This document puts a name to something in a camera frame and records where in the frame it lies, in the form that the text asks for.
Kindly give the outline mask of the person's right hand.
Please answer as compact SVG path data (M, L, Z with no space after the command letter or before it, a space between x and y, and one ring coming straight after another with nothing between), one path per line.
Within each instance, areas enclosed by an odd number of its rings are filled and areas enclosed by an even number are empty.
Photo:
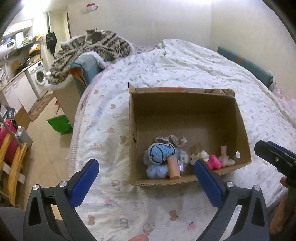
M288 189L287 194L282 198L274 212L270 222L269 233L279 240L285 240L284 237L292 239L295 233L295 188L287 182L287 177L280 180L281 185Z

